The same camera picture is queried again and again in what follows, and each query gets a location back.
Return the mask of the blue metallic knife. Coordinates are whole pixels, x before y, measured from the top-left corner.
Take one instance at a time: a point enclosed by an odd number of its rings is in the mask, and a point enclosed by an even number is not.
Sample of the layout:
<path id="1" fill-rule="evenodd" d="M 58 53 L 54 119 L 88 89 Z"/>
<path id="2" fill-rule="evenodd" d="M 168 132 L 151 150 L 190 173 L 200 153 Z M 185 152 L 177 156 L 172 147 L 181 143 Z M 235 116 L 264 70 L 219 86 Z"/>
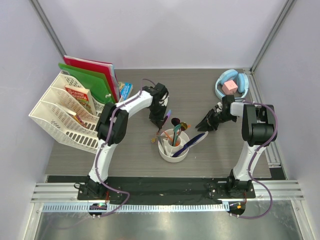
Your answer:
<path id="1" fill-rule="evenodd" d="M 192 146 L 194 146 L 194 145 L 198 144 L 199 142 L 201 142 L 207 135 L 208 135 L 207 132 L 203 132 L 203 133 L 200 133 L 200 134 L 196 135 L 191 140 L 189 140 L 186 144 L 184 144 L 183 148 L 181 148 L 176 153 L 174 153 L 172 155 L 172 157 L 173 158 L 179 157 L 184 151 L 188 150 Z"/>

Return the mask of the gold spoon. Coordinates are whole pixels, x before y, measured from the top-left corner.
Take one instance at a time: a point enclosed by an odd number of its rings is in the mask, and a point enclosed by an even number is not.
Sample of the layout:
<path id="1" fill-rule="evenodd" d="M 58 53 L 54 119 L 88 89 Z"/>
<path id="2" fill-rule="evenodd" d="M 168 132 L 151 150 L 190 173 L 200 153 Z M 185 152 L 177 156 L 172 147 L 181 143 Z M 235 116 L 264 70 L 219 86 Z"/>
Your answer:
<path id="1" fill-rule="evenodd" d="M 188 129 L 188 125 L 185 122 L 180 122 L 180 131 L 185 131 Z"/>

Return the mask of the teal spoon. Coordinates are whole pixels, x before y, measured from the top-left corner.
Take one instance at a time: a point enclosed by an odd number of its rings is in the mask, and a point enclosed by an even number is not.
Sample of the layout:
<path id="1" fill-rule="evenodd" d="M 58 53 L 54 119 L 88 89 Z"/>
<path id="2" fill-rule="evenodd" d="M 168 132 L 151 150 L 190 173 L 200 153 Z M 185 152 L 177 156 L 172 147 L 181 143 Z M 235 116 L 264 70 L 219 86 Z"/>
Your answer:
<path id="1" fill-rule="evenodd" d="M 180 124 L 177 124 L 173 129 L 173 138 L 174 138 L 173 143 L 175 143 L 178 138 L 178 131 L 179 130 L 180 130 Z"/>

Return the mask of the purple metallic spoon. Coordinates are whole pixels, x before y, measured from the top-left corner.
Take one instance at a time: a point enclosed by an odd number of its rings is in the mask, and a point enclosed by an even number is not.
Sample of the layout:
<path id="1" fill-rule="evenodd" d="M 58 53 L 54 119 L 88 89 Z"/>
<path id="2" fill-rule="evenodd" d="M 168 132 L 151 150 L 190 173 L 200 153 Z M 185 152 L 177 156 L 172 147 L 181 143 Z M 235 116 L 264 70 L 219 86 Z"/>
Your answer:
<path id="1" fill-rule="evenodd" d="M 173 128 L 172 146 L 175 147 L 177 139 L 178 139 L 178 131 L 179 131 L 179 128 L 177 126 L 180 126 L 181 120 L 179 118 L 177 118 L 177 117 L 174 117 L 174 118 L 171 119 L 171 123 L 174 126 L 174 128 Z"/>

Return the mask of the white round divided container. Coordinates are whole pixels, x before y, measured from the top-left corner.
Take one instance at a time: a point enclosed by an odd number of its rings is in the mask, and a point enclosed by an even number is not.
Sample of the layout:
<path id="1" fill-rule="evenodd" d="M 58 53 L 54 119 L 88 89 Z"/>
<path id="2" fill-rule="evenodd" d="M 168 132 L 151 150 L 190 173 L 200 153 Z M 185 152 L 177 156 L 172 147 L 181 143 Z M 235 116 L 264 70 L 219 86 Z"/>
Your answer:
<path id="1" fill-rule="evenodd" d="M 173 137 L 174 136 L 174 132 L 173 129 L 168 129 L 166 130 L 166 132 Z M 158 141 L 157 145 L 158 145 L 158 151 L 160 156 L 167 162 L 169 163 L 179 163 L 181 161 L 183 161 L 186 156 L 188 155 L 188 150 L 184 151 L 180 156 L 178 157 L 172 157 L 172 155 L 174 153 L 176 153 L 177 151 L 179 151 L 180 149 L 183 148 L 184 144 L 186 144 L 190 138 L 189 136 L 185 133 L 182 132 L 179 137 L 177 138 L 177 143 L 178 146 L 172 146 L 172 141 L 170 139 L 168 139 L 165 134 L 162 132 L 159 136 L 161 136 L 163 138 L 164 141 L 164 147 L 167 151 L 167 155 L 164 154 L 163 148 L 160 144 L 160 142 Z"/>

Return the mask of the orange chopstick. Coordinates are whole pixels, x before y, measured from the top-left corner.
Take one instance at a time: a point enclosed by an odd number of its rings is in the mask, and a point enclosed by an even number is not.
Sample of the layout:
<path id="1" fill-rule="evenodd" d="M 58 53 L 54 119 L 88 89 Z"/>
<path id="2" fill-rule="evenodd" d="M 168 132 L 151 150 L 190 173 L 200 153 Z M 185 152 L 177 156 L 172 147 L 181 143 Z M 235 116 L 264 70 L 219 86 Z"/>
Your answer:
<path id="1" fill-rule="evenodd" d="M 174 144 L 173 146 L 177 147 L 179 145 L 177 141 L 174 143 L 174 138 L 172 138 L 166 131 L 164 131 L 163 133 L 169 140 L 172 141 L 172 143 Z"/>

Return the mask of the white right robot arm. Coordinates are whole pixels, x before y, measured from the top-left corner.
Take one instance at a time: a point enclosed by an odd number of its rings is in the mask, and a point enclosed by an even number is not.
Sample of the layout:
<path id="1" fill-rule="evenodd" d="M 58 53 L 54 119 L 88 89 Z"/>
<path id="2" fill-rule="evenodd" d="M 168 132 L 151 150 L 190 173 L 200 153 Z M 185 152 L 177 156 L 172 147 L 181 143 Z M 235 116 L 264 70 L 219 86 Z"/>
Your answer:
<path id="1" fill-rule="evenodd" d="M 249 102 L 233 95 L 225 95 L 195 128 L 199 132 L 216 131 L 220 124 L 237 119 L 242 119 L 243 148 L 224 185 L 225 192 L 233 198 L 250 191 L 260 155 L 278 134 L 278 118 L 273 105 Z"/>

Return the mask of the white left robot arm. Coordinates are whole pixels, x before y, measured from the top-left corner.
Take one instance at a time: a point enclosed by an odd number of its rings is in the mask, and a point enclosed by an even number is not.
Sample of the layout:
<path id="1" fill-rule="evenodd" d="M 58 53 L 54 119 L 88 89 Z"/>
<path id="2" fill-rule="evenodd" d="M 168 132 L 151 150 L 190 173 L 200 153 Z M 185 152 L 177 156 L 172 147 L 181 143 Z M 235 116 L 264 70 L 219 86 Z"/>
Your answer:
<path id="1" fill-rule="evenodd" d="M 157 83 L 155 86 L 143 86 L 127 100 L 104 106 L 96 125 L 98 149 L 85 182 L 86 192 L 93 198 L 100 200 L 106 195 L 107 187 L 103 183 L 108 178 L 113 153 L 126 135 L 129 118 L 147 108 L 150 111 L 149 120 L 161 130 L 165 123 L 168 98 L 168 89 Z"/>

